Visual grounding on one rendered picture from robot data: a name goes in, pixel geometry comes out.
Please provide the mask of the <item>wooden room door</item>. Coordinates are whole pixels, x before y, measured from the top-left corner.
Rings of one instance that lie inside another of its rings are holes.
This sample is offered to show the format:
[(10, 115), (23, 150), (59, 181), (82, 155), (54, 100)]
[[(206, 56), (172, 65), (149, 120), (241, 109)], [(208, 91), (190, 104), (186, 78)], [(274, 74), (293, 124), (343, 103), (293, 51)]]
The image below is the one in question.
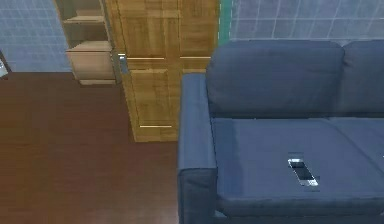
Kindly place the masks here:
[[(181, 79), (218, 45), (220, 0), (105, 0), (133, 139), (177, 139)], [(127, 57), (122, 74), (119, 53)]]

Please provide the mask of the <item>dark blue sofa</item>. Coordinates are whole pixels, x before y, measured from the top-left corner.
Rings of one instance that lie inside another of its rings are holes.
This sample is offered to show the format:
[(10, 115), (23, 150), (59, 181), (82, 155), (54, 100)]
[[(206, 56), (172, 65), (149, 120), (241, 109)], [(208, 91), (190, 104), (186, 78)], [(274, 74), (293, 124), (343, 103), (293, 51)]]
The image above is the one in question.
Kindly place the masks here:
[(179, 224), (384, 224), (384, 40), (218, 47), (182, 79), (177, 187)]

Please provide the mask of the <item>light wooden shelf unit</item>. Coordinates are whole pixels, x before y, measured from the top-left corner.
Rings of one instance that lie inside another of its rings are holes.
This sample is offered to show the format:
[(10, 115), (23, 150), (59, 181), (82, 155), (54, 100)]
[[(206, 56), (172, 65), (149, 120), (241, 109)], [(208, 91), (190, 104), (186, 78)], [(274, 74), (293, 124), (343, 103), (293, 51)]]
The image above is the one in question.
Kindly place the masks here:
[(68, 44), (65, 51), (81, 85), (116, 84), (103, 0), (52, 0)]

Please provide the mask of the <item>black silver telephone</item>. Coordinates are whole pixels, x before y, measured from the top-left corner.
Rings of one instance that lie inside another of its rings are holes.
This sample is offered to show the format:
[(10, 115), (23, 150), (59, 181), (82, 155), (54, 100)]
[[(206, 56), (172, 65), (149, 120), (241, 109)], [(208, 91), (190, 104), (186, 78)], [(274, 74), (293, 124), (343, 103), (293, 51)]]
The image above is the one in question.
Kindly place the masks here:
[(312, 175), (310, 170), (307, 168), (305, 162), (299, 158), (291, 158), (288, 160), (290, 168), (295, 173), (298, 178), (299, 183), (302, 186), (316, 187), (318, 182), (316, 178)]

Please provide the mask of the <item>dark object with pale edge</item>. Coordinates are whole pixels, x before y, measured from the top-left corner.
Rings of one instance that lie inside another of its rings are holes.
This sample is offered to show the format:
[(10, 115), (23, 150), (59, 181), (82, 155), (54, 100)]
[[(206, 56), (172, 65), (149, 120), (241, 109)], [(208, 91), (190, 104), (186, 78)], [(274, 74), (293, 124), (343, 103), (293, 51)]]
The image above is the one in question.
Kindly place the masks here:
[(8, 80), (11, 72), (12, 70), (6, 61), (4, 54), (0, 50), (0, 80)]

